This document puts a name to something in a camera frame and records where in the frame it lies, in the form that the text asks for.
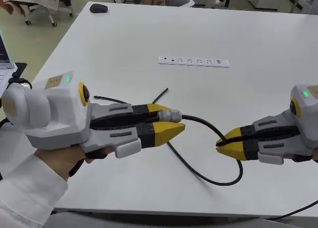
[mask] white table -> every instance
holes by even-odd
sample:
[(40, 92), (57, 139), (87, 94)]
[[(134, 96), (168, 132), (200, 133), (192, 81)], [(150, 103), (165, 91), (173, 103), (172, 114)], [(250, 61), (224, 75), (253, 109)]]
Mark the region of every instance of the white table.
[[(289, 106), (297, 83), (318, 83), (318, 17), (107, 4), (92, 14), (88, 3), (35, 81), (68, 70), (81, 74), (91, 95), (133, 104), (151, 102), (205, 118), (226, 133)], [(228, 59), (230, 68), (168, 66), (158, 56)], [(172, 143), (198, 171), (226, 182), (238, 175), (235, 160), (218, 154), (218, 139), (206, 127), (186, 122)], [(33, 148), (11, 135), (13, 154), (0, 163), (9, 172)], [(243, 179), (231, 187), (193, 175), (168, 146), (145, 149), (123, 159), (112, 154), (85, 164), (70, 179), (58, 209), (202, 216), (282, 215), (317, 199), (318, 164), (243, 163)], [(318, 206), (297, 214), (318, 216)]]

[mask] electrical outlet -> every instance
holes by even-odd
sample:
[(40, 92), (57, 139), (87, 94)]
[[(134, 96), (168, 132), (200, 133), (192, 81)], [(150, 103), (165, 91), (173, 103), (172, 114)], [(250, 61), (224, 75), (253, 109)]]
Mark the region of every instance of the electrical outlet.
[(169, 57), (160, 56), (159, 64), (187, 65), (187, 66), (205, 66), (205, 67), (222, 67), (229, 68), (228, 60), (211, 59), (211, 58), (193, 58), (193, 57)]

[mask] laptop screen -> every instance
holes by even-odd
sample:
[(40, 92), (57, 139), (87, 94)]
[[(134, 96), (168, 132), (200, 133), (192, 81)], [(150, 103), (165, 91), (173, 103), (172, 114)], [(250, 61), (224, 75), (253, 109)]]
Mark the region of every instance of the laptop screen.
[(10, 63), (10, 58), (9, 58), (8, 52), (5, 49), (4, 41), (2, 37), (0, 37), (0, 62)]
[(4, 44), (2, 34), (0, 32), (0, 67), (5, 67), (7, 69), (13, 69), (13, 63), (10, 59), (9, 53)]

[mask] laptop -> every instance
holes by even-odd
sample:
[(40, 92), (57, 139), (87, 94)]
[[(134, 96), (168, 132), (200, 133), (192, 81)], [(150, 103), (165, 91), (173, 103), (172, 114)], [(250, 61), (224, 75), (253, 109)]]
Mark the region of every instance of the laptop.
[(17, 66), (13, 63), (6, 45), (4, 43), (3, 36), (0, 31), (0, 97), (6, 89), (9, 79), (12, 77), (12, 73), (17, 70)]

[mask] human hand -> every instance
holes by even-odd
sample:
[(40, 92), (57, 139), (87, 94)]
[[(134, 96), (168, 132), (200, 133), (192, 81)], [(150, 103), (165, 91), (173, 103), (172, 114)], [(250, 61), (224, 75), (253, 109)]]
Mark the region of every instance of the human hand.
[[(105, 155), (114, 152), (113, 147), (103, 149)], [(34, 153), (39, 159), (45, 162), (53, 171), (55, 171), (65, 181), (69, 178), (69, 172), (78, 161), (85, 158), (85, 152), (79, 145), (73, 145), (68, 148), (58, 150), (37, 150)]]
[(284, 155), (284, 158), (290, 158), (294, 162), (309, 161), (311, 159), (314, 160), (315, 162), (318, 162), (318, 148), (315, 148), (313, 150), (312, 156), (286, 154), (286, 155)]

